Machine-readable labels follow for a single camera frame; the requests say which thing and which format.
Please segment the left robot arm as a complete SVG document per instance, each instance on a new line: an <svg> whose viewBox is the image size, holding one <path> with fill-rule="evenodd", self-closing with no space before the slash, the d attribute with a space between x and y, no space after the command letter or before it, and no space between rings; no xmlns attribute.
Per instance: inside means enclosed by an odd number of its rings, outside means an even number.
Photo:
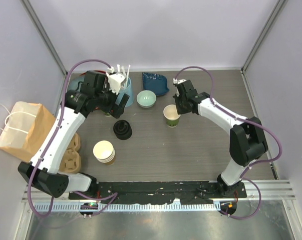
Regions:
<svg viewBox="0 0 302 240"><path fill-rule="evenodd" d="M61 102L57 119L42 146L29 163L22 162L18 172L28 183L54 198L63 193L80 192L85 199L97 193L97 180L85 173L60 172L60 164L69 143L88 115L96 108L119 118L129 99L124 94L116 103L121 87L128 77L120 72L99 73L87 71L79 90L68 90Z"/></svg>

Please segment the brown paper cup stack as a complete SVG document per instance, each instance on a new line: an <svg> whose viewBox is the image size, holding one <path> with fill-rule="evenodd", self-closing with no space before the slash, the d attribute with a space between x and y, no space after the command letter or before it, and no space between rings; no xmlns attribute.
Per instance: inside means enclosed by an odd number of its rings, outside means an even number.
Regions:
<svg viewBox="0 0 302 240"><path fill-rule="evenodd" d="M99 141L94 145L93 155L99 162L105 165L113 164L116 159L115 149L107 140Z"/></svg>

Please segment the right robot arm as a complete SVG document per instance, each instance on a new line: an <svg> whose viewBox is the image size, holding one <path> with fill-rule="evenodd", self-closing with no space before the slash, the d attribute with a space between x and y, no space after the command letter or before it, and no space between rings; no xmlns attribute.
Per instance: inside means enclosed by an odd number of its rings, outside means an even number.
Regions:
<svg viewBox="0 0 302 240"><path fill-rule="evenodd" d="M226 169L217 177L217 193L229 197L241 182L241 174L249 164L256 162L268 150L263 129L257 127L261 121L252 117L236 117L234 112L210 98L208 93L198 93L190 80L173 80L177 88L173 96L179 114L194 113L205 117L229 135L231 160Z"/></svg>

